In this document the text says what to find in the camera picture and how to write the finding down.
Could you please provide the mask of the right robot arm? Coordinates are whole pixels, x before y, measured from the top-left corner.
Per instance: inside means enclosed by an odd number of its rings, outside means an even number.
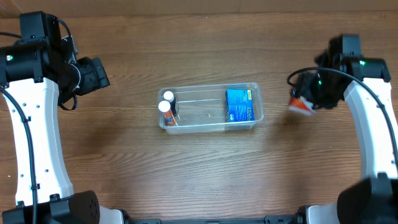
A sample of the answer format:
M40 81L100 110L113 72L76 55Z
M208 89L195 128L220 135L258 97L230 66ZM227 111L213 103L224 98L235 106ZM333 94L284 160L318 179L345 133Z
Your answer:
M397 223L397 120L385 60L367 58L358 35L341 34L315 58L315 67L291 73L289 109L313 115L344 101L353 116L361 179L335 203L302 207L294 223Z

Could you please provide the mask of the black bottle white cap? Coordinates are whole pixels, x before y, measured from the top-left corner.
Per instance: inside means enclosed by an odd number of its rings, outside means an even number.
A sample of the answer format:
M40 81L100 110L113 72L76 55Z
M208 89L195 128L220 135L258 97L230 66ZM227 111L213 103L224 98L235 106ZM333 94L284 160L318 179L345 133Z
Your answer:
M178 109L177 109L177 99L175 95L171 91L166 91L163 94L163 99L170 103L170 109L172 110L173 115L177 116Z

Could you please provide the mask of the blue box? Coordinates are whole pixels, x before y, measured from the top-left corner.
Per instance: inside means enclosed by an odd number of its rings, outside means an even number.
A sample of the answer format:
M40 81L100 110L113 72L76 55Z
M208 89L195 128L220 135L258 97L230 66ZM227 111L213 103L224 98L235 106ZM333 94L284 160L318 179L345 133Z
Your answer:
M229 123L255 120L252 90L227 89L225 97Z

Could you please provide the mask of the orange tube white cap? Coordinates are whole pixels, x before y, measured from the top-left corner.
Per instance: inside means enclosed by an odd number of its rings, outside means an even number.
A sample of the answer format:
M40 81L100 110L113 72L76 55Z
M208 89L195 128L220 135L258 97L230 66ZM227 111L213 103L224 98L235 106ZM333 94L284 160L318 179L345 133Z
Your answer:
M163 114L165 122L168 126L176 125L174 114L172 113L171 110L171 104L168 101L165 100L161 101L158 104L158 109Z

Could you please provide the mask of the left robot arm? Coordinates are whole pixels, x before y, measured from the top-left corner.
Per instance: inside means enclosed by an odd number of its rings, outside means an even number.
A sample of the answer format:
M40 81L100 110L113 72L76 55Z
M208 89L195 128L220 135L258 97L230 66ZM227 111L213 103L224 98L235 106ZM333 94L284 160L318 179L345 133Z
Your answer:
M77 58L65 23L42 11L20 15L21 34L1 49L1 93L11 115L17 157L16 207L4 223L127 223L96 194L76 193L60 141L58 110L109 85L99 58Z

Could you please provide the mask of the red and white box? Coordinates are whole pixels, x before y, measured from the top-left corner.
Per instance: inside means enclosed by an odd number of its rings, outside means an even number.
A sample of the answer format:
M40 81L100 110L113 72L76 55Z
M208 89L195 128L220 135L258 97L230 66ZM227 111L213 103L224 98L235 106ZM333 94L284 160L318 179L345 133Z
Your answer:
M302 96L298 98L292 96L289 101L288 109L306 116L313 116L315 114L313 103L307 101L307 99Z

